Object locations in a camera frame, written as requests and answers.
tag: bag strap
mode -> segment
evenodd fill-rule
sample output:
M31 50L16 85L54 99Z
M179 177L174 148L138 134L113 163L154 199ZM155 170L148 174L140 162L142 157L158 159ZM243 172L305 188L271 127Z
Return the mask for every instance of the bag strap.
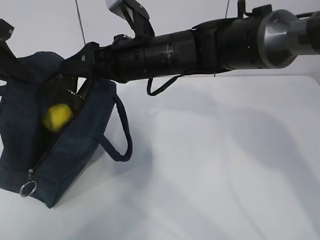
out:
M0 86L0 97L5 95L6 89L7 89L7 85Z
M133 152L133 142L129 130L127 113L125 110L125 106L117 95L114 97L114 102L116 104L116 108L120 116L123 131L128 144L126 153L124 155L121 155L111 144L111 142L105 137L104 134L99 135L96 139L113 160L115 160L116 162L127 162L130 160Z

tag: yellow ball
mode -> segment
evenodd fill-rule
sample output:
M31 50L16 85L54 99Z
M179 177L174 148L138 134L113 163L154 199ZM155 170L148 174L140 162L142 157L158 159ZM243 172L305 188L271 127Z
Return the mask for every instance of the yellow ball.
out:
M73 112L67 104L57 104L50 107L43 116L42 123L49 131L57 133L73 118Z

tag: white table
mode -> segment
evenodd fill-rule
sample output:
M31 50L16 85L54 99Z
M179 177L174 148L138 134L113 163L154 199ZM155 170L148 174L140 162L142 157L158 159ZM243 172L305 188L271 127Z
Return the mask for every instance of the white table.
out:
M1 240L320 239L314 80L185 77L158 97L146 84L118 86L132 160L99 148L51 210L0 190ZM106 135L125 150L116 114Z

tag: wire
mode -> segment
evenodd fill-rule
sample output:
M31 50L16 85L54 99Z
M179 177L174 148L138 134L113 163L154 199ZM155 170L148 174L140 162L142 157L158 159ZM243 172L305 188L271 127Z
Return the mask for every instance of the wire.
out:
M228 15L229 5L230 5L230 0L228 0L228 3L226 5L225 17L224 17L225 19L227 18L227 15Z
M228 0L228 3L227 3L227 5L226 5L226 10L225 10L225 17L224 17L224 19L226 19L227 18L227 15L228 15L228 10L229 10L229 5L230 5L230 0Z
M302 14L295 15L298 19L309 18L314 14L314 12L306 12Z
M78 19L79 19L79 24L80 24L80 28L81 28L83 43L84 43L84 45L86 45L86 38L85 38L84 28L82 26L82 19L81 19L81 15L80 15L80 11L79 11L78 0L75 0L75 5L76 5L76 11L78 13Z

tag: zipper pull ring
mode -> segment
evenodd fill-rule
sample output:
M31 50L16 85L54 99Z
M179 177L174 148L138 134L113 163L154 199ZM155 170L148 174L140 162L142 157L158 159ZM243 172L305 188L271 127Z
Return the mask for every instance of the zipper pull ring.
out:
M20 191L19 191L19 194L22 198L27 198L27 197L30 197L32 194L35 193L35 191L37 190L37 187L38 187L38 183L34 180L31 180L32 178L32 174L34 173L34 170L33 169L30 169L28 171L28 180L27 180L27 183L24 184L21 188L20 188ZM32 184L33 185L33 189L32 191L29 193L29 194L24 194L23 191L24 189L28 186Z

